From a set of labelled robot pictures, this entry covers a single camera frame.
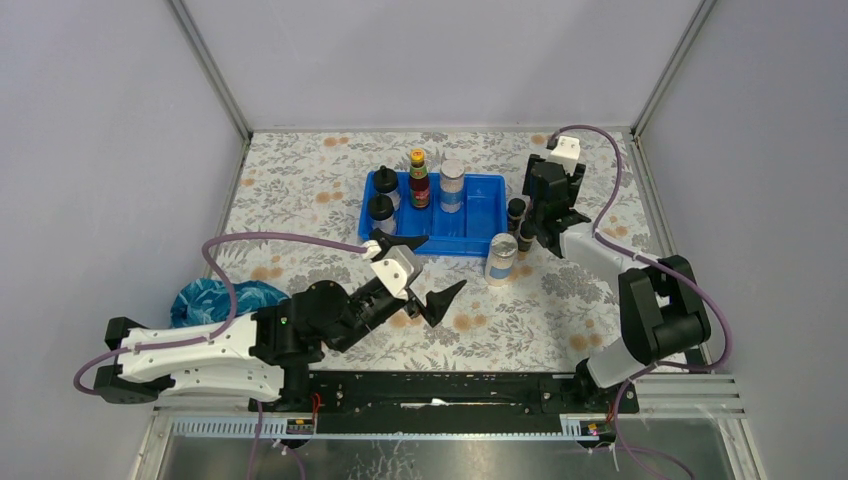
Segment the yellow cap sauce bottle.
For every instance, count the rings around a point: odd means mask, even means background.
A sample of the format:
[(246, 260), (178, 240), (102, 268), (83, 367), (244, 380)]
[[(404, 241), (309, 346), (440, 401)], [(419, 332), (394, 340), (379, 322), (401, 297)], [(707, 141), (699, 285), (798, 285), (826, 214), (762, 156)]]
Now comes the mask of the yellow cap sauce bottle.
[(409, 152), (409, 189), (411, 205), (419, 210), (430, 204), (430, 179), (426, 165), (426, 152), (423, 149), (413, 149)]

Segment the silver lid spice tin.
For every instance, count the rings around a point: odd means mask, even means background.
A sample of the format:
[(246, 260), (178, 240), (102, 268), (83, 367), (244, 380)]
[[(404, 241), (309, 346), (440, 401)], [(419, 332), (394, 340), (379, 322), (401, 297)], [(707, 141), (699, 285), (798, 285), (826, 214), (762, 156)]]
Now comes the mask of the silver lid spice tin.
[(517, 240), (512, 234), (498, 233), (492, 238), (484, 268), (484, 278), (490, 286), (499, 287), (507, 283), (517, 253)]
[(465, 169), (454, 159), (446, 159), (440, 166), (440, 207), (445, 213), (456, 213), (464, 200)]

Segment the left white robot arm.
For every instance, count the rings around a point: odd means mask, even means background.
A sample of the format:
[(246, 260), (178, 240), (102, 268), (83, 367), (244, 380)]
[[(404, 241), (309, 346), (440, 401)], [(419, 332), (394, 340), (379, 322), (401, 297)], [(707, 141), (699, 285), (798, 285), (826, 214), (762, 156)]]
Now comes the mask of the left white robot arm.
[(344, 353), (399, 311), (436, 327), (465, 286), (416, 294), (423, 266), (415, 251), (426, 236), (397, 237), (379, 229), (360, 246), (276, 232), (227, 234), (207, 241), (203, 256), (224, 272), (210, 248), (241, 240), (283, 240), (355, 253), (368, 261), (372, 279), (349, 293), (335, 281), (310, 285), (280, 303), (244, 314), (226, 281), (230, 307), (224, 321), (182, 329), (150, 329), (127, 318), (110, 319), (109, 350), (73, 378), (81, 393), (112, 404), (143, 404), (160, 396), (199, 394), (277, 402), (296, 411), (309, 401), (309, 367), (326, 351)]

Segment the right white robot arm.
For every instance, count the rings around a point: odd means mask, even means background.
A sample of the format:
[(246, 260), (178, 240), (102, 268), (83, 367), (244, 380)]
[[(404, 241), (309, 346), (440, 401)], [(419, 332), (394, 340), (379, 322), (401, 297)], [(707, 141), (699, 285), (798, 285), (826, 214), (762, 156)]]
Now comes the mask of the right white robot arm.
[(597, 412), (612, 400), (613, 387), (704, 343), (712, 329), (686, 259), (629, 253), (602, 239), (592, 220), (575, 209), (584, 173), (582, 164), (568, 172), (532, 154), (522, 192), (530, 199), (526, 229), (540, 246), (592, 271), (618, 297), (620, 338), (575, 369), (575, 402)]

